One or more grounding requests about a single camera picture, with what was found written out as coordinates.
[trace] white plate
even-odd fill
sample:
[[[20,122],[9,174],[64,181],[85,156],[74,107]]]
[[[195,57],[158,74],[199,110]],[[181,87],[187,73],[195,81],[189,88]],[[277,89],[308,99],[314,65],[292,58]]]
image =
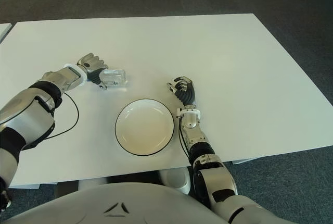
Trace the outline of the white plate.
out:
[[[173,118],[168,108],[151,99],[128,104],[116,121],[119,144],[134,155],[159,152],[169,143],[173,130]]]

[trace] white table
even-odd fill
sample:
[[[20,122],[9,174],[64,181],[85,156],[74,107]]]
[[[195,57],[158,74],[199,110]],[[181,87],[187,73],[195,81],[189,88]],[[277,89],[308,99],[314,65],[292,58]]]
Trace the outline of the white table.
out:
[[[333,145],[333,107],[253,14],[20,22],[0,45],[0,105],[89,52],[125,69],[127,88],[70,91],[78,125],[22,152],[12,185],[188,166],[177,127],[147,157],[124,151],[114,134],[119,112],[139,98],[161,101],[175,117],[181,104],[166,83],[180,74],[195,83],[202,129],[223,161]],[[75,118],[64,96],[54,133]]]
[[[2,41],[8,30],[10,30],[10,28],[10,23],[0,23],[0,42]]]

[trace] black cable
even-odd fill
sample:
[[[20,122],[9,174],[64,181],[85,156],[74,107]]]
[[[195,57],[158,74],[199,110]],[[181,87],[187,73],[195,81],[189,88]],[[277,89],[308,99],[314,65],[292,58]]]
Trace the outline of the black cable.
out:
[[[185,147],[186,147],[186,143],[185,143],[185,140],[184,140],[184,137],[183,137],[183,133],[182,133],[182,130],[181,130],[181,122],[182,122],[182,120],[181,119],[179,119],[179,133],[178,133],[178,136],[179,136],[179,142],[181,143],[181,146],[182,146],[182,149],[183,149],[183,151],[184,151],[184,154],[187,156],[187,158],[189,158],[189,156],[188,156],[188,152],[186,152],[185,151],[185,149],[184,149],[184,147],[183,147],[183,144],[185,145]]]
[[[61,135],[61,134],[64,134],[64,133],[70,131],[72,128],[74,128],[74,127],[76,126],[76,124],[77,124],[78,121],[79,121],[80,114],[79,114],[79,108],[78,108],[78,106],[76,105],[76,103],[75,103],[75,101],[73,100],[73,98],[71,98],[71,97],[69,96],[69,94],[67,94],[67,93],[65,93],[65,92],[64,92],[64,94],[65,94],[66,96],[68,96],[69,99],[71,99],[72,102],[73,102],[73,104],[75,105],[76,112],[78,113],[78,117],[77,117],[77,119],[76,119],[76,122],[75,122],[74,125],[71,126],[69,129],[67,129],[67,130],[65,130],[65,131],[63,131],[63,132],[61,132],[61,133],[59,133],[59,134],[55,134],[55,135],[49,136],[48,138],[45,138],[45,140],[50,139],[50,138],[53,138],[53,137],[56,137],[56,136],[59,136],[59,135]]]

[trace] gray carpet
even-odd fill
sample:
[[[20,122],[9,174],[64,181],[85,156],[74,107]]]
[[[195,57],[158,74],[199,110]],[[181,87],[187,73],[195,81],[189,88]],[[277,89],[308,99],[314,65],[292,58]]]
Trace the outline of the gray carpet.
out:
[[[0,23],[231,13],[254,13],[333,104],[333,0],[0,0]],[[332,151],[272,156],[229,168],[240,193],[278,216],[333,223]],[[15,202],[2,219],[53,194],[53,186],[15,190]]]

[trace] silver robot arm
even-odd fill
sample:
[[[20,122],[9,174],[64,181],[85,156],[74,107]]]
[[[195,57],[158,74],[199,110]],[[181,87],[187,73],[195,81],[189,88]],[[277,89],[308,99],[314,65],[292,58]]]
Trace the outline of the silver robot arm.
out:
[[[197,200],[232,224],[293,223],[276,217],[253,200],[238,195],[232,175],[200,129],[200,111],[196,109],[192,81],[187,77],[178,77],[174,81],[176,85],[168,83],[168,87],[184,104],[183,109],[178,109],[178,118],[194,171]]]
[[[68,64],[43,77],[21,91],[0,110],[0,197],[1,210],[10,200],[7,189],[16,172],[21,150],[36,147],[55,127],[54,111],[62,102],[65,91],[86,81],[106,89],[99,74],[108,66],[92,53],[76,65]]]

